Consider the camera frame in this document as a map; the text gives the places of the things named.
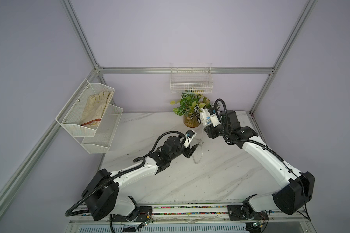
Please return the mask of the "cream work glove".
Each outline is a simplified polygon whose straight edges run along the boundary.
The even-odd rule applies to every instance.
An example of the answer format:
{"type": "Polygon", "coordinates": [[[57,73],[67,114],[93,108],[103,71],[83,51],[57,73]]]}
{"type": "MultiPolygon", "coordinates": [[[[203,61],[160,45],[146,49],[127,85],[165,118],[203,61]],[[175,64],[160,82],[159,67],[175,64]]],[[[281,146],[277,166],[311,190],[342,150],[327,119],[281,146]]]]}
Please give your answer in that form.
{"type": "Polygon", "coordinates": [[[98,127],[112,96],[113,92],[109,91],[90,95],[83,110],[79,124],[87,128],[98,127]]]}

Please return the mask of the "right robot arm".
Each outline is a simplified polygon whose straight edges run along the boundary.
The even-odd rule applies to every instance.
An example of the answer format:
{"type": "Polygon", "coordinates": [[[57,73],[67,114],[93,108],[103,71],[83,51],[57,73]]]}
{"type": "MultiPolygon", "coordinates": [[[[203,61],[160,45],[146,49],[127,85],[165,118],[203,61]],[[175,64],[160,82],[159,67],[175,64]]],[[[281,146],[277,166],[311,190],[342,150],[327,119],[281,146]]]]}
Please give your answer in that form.
{"type": "Polygon", "coordinates": [[[273,151],[259,134],[249,126],[242,127],[235,111],[218,111],[217,99],[209,109],[200,109],[200,121],[209,138],[222,137],[230,146],[238,146],[254,157],[275,179],[280,189],[267,194],[253,194],[243,201],[240,214],[245,219],[254,219],[261,212],[280,210],[292,215],[300,208],[307,210],[312,199],[315,177],[310,172],[301,172],[273,151]]]}

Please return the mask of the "white power strip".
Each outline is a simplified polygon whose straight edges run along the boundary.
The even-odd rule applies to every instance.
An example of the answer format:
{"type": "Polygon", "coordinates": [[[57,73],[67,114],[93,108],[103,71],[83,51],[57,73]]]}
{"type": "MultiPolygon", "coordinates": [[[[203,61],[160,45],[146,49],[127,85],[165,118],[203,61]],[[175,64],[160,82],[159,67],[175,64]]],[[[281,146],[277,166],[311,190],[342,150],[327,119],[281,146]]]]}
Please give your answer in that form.
{"type": "Polygon", "coordinates": [[[205,108],[205,109],[204,108],[200,108],[200,111],[199,111],[199,122],[204,127],[208,126],[210,123],[212,123],[211,115],[210,115],[209,110],[207,108],[205,108]]]}

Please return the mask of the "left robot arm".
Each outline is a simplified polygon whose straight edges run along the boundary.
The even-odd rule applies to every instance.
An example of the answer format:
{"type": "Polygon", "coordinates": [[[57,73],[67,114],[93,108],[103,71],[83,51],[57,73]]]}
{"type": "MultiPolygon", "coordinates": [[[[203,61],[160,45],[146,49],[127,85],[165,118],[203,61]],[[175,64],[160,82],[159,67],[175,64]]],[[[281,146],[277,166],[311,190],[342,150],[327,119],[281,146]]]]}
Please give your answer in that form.
{"type": "Polygon", "coordinates": [[[191,145],[196,135],[194,130],[184,134],[179,131],[163,133],[148,154],[133,160],[133,166],[114,172],[99,170],[83,191],[81,199],[64,215],[90,214],[95,221],[108,215],[121,216],[127,221],[136,220],[141,213],[140,207],[132,196],[124,195],[124,189],[164,171],[180,155],[190,158],[197,148],[197,145],[191,145]]]}

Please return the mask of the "aluminium frame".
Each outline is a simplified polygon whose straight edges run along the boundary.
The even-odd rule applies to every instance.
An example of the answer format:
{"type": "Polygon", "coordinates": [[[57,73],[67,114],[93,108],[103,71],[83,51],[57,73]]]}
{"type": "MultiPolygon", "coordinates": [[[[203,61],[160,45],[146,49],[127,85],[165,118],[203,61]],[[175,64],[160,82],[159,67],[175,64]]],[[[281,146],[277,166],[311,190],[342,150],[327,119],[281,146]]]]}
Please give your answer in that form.
{"type": "Polygon", "coordinates": [[[265,84],[262,87],[262,90],[260,91],[257,100],[254,102],[251,112],[254,113],[258,105],[260,104],[261,100],[263,99],[266,91],[268,90],[268,87],[271,85],[275,75],[280,69],[280,66],[283,64],[287,54],[289,53],[290,49],[292,48],[295,40],[298,37],[298,34],[300,30],[303,28],[303,25],[305,21],[310,16],[311,12],[313,11],[315,5],[317,4],[317,1],[307,1],[303,10],[301,11],[301,14],[298,18],[298,20],[295,23],[295,26],[293,30],[290,33],[290,36],[288,37],[287,41],[284,44],[284,47],[282,51],[280,52],[280,55],[278,56],[277,61],[275,62],[274,66],[272,68],[108,68],[108,67],[99,67],[95,57],[92,54],[91,48],[87,42],[87,38],[82,30],[80,21],[78,20],[75,10],[73,8],[73,5],[71,1],[61,1],[60,2],[62,7],[64,8],[66,15],[73,27],[73,29],[76,32],[76,35],[81,42],[83,46],[83,50],[87,53],[89,60],[91,61],[93,65],[93,69],[87,76],[87,79],[84,80],[81,85],[77,88],[75,93],[72,95],[70,100],[66,103],[66,105],[63,107],[59,115],[56,117],[55,121],[51,124],[49,129],[46,131],[46,133],[42,136],[42,138],[39,140],[39,142],[35,145],[35,147],[31,150],[29,155],[26,157],[26,159],[23,161],[23,163],[20,165],[20,167],[17,169],[17,171],[14,173],[14,175],[11,177],[11,179],[8,181],[8,183],[5,185],[3,190],[0,192],[0,220],[4,216],[5,212],[9,208],[9,206],[12,204],[15,196],[17,195],[20,187],[24,183],[24,181],[28,178],[30,172],[34,169],[35,165],[40,161],[41,157],[43,156],[45,150],[50,145],[51,141],[54,139],[56,134],[58,133],[59,129],[63,127],[63,116],[65,116],[66,111],[70,110],[71,104],[74,103],[74,101],[77,99],[78,94],[84,93],[84,90],[89,87],[89,85],[92,83],[92,81],[95,78],[99,78],[100,82],[104,83],[105,80],[103,78],[103,74],[180,74],[182,76],[190,75],[191,77],[194,77],[196,74],[253,74],[253,73],[263,73],[268,74],[269,77],[266,80],[265,84]]]}

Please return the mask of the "artificial plant in amber vase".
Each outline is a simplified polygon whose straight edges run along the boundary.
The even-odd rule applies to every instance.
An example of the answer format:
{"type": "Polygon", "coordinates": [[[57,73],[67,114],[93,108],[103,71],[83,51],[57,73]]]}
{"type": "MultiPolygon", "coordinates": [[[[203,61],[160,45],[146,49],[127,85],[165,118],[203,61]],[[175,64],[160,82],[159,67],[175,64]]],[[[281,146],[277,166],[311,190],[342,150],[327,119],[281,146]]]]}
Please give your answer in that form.
{"type": "Polygon", "coordinates": [[[170,105],[176,104],[179,106],[174,107],[173,112],[178,116],[183,116],[183,123],[189,128],[196,128],[200,125],[201,108],[210,109],[215,105],[194,87],[182,93],[179,100],[170,102],[170,105]]]}

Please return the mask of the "white two-tier mesh shelf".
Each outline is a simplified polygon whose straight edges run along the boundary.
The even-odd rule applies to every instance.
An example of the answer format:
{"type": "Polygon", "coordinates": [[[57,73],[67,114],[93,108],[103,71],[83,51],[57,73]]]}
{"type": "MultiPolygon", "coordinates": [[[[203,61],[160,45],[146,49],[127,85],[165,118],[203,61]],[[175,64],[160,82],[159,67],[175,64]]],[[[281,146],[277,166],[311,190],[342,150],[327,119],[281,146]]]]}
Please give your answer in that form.
{"type": "Polygon", "coordinates": [[[84,80],[55,121],[89,154],[107,153],[123,109],[112,104],[115,89],[84,80]]]}

